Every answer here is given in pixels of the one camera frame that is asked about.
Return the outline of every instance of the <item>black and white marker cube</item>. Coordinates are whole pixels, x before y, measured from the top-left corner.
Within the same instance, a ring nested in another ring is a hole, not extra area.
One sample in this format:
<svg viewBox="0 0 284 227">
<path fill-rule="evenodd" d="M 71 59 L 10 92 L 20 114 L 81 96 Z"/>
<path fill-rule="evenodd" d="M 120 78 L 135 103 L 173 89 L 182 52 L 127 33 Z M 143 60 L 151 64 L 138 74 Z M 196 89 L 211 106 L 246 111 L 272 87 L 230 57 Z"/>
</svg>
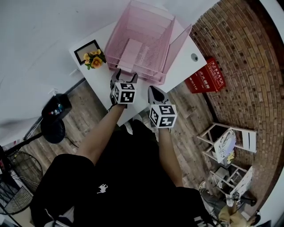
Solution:
<svg viewBox="0 0 284 227">
<path fill-rule="evenodd" d="M 157 128 L 172 128 L 178 114 L 175 105 L 151 105 L 149 117 Z"/>
<path fill-rule="evenodd" d="M 136 96 L 136 83 L 115 83 L 114 97 L 118 104 L 132 104 Z"/>
</svg>

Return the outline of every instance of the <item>red fire extinguisher box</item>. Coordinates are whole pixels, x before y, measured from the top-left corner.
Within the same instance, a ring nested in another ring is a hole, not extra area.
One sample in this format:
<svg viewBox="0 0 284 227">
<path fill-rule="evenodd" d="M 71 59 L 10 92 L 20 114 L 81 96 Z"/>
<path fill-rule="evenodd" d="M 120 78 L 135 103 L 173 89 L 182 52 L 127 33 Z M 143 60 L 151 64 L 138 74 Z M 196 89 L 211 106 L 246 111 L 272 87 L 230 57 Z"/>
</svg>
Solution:
<svg viewBox="0 0 284 227">
<path fill-rule="evenodd" d="M 226 86 L 224 77 L 214 60 L 209 58 L 207 64 L 185 80 L 191 93 L 220 91 Z"/>
</svg>

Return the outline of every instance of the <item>person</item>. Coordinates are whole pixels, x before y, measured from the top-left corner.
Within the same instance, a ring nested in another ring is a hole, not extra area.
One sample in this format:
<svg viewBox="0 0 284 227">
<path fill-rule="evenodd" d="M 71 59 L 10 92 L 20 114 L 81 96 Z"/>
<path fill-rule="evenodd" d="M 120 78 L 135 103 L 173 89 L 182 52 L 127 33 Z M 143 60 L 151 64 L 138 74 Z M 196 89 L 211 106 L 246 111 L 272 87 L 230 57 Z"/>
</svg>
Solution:
<svg viewBox="0 0 284 227">
<path fill-rule="evenodd" d="M 124 109 L 113 106 L 75 155 L 54 159 L 30 205 L 35 226 L 214 226 L 199 191 L 183 187 L 169 129 L 157 142 L 137 116 L 131 135 L 117 128 Z"/>
<path fill-rule="evenodd" d="M 206 181 L 202 181 L 199 186 L 199 192 L 203 200 L 213 208 L 215 216 L 223 223 L 231 227 L 248 227 L 256 225 L 260 221 L 257 215 L 253 215 L 248 221 L 237 209 L 237 202 L 234 201 L 233 206 L 229 207 L 224 201 L 211 195 L 206 189 Z"/>
</svg>

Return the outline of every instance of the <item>pink metal mesh organizer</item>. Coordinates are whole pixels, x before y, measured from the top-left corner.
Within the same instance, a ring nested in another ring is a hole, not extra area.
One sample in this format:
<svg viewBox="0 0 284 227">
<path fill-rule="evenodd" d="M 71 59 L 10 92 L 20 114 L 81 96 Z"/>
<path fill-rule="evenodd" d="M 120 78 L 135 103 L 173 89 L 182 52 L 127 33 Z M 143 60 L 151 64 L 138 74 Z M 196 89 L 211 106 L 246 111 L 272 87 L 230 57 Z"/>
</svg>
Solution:
<svg viewBox="0 0 284 227">
<path fill-rule="evenodd" d="M 155 84 L 165 82 L 166 73 L 191 31 L 187 27 L 171 44 L 175 17 L 162 9 L 131 1 L 106 45 L 110 69 L 136 72 Z"/>
</svg>

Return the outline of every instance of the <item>person in beige clothing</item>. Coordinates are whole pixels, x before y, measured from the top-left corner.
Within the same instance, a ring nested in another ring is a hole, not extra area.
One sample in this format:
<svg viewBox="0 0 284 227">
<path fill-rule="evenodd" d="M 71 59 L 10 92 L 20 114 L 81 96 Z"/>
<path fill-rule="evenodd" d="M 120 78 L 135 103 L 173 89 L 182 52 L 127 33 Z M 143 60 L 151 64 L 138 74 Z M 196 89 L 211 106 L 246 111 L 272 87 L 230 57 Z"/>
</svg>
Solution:
<svg viewBox="0 0 284 227">
<path fill-rule="evenodd" d="M 203 181 L 200 184 L 199 192 L 204 201 L 211 207 L 213 207 L 214 213 L 218 219 L 230 225 L 231 227 L 249 227 L 256 225 L 256 215 L 252 216 L 248 221 L 237 209 L 237 203 L 234 201 L 232 207 L 229 207 L 225 202 L 219 200 L 216 196 L 209 194 L 209 191 L 205 187 L 206 182 Z"/>
</svg>

